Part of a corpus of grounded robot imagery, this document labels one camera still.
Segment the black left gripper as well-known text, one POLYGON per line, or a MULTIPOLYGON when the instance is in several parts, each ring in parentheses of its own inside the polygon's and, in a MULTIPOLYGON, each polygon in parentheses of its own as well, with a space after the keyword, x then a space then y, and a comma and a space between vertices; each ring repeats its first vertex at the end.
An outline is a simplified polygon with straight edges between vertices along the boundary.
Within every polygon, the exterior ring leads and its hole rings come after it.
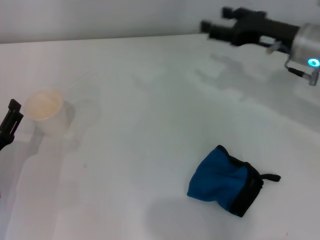
POLYGON ((14 134, 24 117, 20 112, 21 104, 11 99, 8 105, 8 112, 0 125, 0 151, 13 142, 14 134))

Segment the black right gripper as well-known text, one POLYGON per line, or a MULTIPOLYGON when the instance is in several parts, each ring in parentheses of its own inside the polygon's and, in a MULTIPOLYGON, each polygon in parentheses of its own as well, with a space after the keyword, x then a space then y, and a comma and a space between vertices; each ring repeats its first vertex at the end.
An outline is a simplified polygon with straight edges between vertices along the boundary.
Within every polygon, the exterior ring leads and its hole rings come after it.
POLYGON ((291 47, 300 27, 267 18, 264 11, 253 11, 245 8, 223 7, 223 19, 236 19, 233 27, 213 24, 210 21, 200 22, 200 32, 207 34, 208 39, 228 42, 234 46, 255 44, 266 46, 260 37, 266 36, 291 47))

